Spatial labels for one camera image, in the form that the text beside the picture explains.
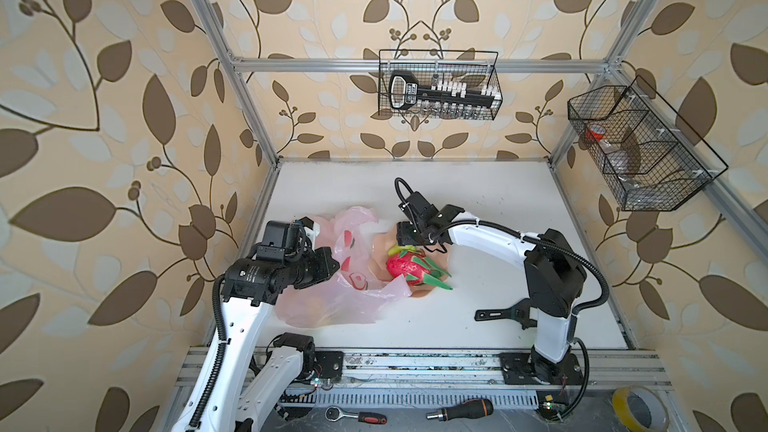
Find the pink plastic bag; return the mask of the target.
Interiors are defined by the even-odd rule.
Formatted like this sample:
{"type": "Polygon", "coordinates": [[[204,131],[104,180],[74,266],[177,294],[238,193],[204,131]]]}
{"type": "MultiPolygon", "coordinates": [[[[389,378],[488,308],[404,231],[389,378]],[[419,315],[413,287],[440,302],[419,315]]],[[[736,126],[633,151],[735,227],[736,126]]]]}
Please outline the pink plastic bag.
{"type": "Polygon", "coordinates": [[[364,237],[363,227],[378,223],[374,211],[353,206],[333,218],[311,218],[319,227],[315,240],[318,247],[330,247],[340,270],[330,280],[312,287],[287,289],[275,306],[276,317],[294,328],[313,329],[331,325],[371,324],[380,310],[395,301],[411,296],[407,285],[400,281],[382,283],[369,271],[372,243],[364,237]],[[351,248],[343,246],[342,235],[349,230],[354,235],[351,248]],[[367,290],[355,290],[349,281],[351,274],[364,275],[367,290]]]}

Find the pink wavy plate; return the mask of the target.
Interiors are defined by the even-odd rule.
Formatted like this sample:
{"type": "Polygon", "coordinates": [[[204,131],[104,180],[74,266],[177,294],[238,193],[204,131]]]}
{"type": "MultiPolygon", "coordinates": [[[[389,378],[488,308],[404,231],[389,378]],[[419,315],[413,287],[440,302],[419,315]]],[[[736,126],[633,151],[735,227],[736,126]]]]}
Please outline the pink wavy plate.
{"type": "Polygon", "coordinates": [[[393,227],[372,239],[369,271],[382,283],[400,281],[407,285],[413,298],[421,298],[433,290],[451,291],[448,283],[450,252],[446,246],[438,249],[399,245],[397,229],[393,227]]]}

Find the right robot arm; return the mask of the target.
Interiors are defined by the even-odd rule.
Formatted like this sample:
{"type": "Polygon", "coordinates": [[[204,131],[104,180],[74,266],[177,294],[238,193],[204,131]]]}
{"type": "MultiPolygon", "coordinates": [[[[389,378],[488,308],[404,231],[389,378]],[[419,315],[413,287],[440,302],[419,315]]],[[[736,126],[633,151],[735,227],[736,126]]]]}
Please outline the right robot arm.
{"type": "Polygon", "coordinates": [[[603,274],[573,251],[554,229],[524,233],[482,220],[463,208],[439,209],[407,182],[394,182],[399,209],[406,220],[397,224],[400,246],[425,246],[441,253],[448,245],[470,247],[524,271],[528,295],[506,309],[478,310],[477,322],[508,319],[536,331],[529,355],[500,358],[507,383],[565,385],[587,381],[587,367],[572,353],[580,313],[608,301],[603,274]]]}

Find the black socket set holder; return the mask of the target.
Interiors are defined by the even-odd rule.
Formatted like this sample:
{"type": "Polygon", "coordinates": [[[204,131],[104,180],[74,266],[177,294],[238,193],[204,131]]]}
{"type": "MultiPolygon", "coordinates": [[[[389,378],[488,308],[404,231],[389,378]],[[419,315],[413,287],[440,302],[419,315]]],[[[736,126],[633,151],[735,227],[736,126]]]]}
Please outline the black socket set holder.
{"type": "Polygon", "coordinates": [[[390,108],[398,111],[417,107],[423,112],[430,109],[492,112],[503,101],[496,86],[484,84],[479,90],[471,89],[463,81],[446,81],[440,74],[419,79],[414,73],[405,70],[390,75],[383,94],[390,108]]]}

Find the pink dragon fruit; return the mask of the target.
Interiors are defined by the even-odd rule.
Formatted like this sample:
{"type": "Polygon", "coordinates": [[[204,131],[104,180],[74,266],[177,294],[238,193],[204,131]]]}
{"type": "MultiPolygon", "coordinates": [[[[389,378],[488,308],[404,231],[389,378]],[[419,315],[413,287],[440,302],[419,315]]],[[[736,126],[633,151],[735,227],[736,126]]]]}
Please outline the pink dragon fruit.
{"type": "Polygon", "coordinates": [[[410,250],[402,256],[389,257],[386,270],[393,278],[402,277],[409,286],[428,286],[452,290],[445,282],[450,273],[422,251],[410,250]]]}

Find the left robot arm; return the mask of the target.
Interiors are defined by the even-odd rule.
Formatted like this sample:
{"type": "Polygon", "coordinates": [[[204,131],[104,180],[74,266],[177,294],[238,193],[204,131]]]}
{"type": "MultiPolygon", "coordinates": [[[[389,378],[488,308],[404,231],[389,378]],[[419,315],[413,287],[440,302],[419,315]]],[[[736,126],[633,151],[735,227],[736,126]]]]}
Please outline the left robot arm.
{"type": "Polygon", "coordinates": [[[312,370],[311,339],[274,346],[266,365],[245,386],[265,322],[281,292],[329,280],[340,264],[331,249],[308,250],[295,262],[243,258],[213,288],[216,332],[174,431],[259,431],[288,386],[312,370]]]}

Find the green apple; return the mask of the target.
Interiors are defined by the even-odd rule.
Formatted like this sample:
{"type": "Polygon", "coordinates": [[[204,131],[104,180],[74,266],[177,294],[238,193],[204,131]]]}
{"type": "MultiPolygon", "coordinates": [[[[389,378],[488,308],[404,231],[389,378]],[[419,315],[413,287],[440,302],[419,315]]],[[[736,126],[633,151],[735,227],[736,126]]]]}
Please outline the green apple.
{"type": "Polygon", "coordinates": [[[389,257],[395,256],[395,255],[402,256],[403,254],[405,254],[405,253],[407,253],[409,251],[410,251],[410,247],[409,246],[395,245],[395,246],[391,247],[388,250],[387,255],[389,257]]]}

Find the black orange screwdriver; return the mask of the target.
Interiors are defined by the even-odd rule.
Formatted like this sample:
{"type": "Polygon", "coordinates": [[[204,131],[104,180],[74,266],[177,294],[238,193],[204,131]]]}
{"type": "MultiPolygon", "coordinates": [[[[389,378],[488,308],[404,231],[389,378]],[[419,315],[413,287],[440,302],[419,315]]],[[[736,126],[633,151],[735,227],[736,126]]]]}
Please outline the black orange screwdriver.
{"type": "Polygon", "coordinates": [[[480,419],[494,413],[494,405],[487,398],[471,399],[459,405],[444,407],[426,414],[427,420],[451,421],[455,419],[480,419]]]}

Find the dark purple mangosteen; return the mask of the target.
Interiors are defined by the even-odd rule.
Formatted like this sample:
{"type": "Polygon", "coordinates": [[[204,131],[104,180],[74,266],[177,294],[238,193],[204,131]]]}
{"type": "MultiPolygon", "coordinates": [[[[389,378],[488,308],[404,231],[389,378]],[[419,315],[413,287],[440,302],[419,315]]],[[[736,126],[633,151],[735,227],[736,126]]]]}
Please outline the dark purple mangosteen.
{"type": "Polygon", "coordinates": [[[369,287],[367,278],[361,274],[351,274],[349,281],[355,290],[364,291],[369,287]]]}

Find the yellow tape roll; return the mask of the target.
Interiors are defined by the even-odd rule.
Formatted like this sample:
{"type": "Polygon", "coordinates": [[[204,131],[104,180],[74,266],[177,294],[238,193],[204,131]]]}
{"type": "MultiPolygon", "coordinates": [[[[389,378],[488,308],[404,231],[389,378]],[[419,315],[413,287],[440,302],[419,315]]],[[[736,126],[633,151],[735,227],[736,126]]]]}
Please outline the yellow tape roll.
{"type": "Polygon", "coordinates": [[[618,388],[613,392],[612,407],[619,422],[635,432],[664,432],[670,424],[669,413],[661,398],[642,386],[618,388]]]}

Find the black adjustable wrench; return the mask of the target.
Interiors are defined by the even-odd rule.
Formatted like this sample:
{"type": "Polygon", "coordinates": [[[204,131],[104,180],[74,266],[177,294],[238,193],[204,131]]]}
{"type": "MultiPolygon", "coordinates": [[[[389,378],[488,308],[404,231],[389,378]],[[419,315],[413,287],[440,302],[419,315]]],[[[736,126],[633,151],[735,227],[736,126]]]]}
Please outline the black adjustable wrench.
{"type": "Polygon", "coordinates": [[[524,298],[505,309],[477,310],[474,314],[474,320],[476,322],[513,320],[520,324],[523,330],[526,330],[537,326],[537,320],[531,317],[531,308],[531,300],[529,298],[524,298]]]}

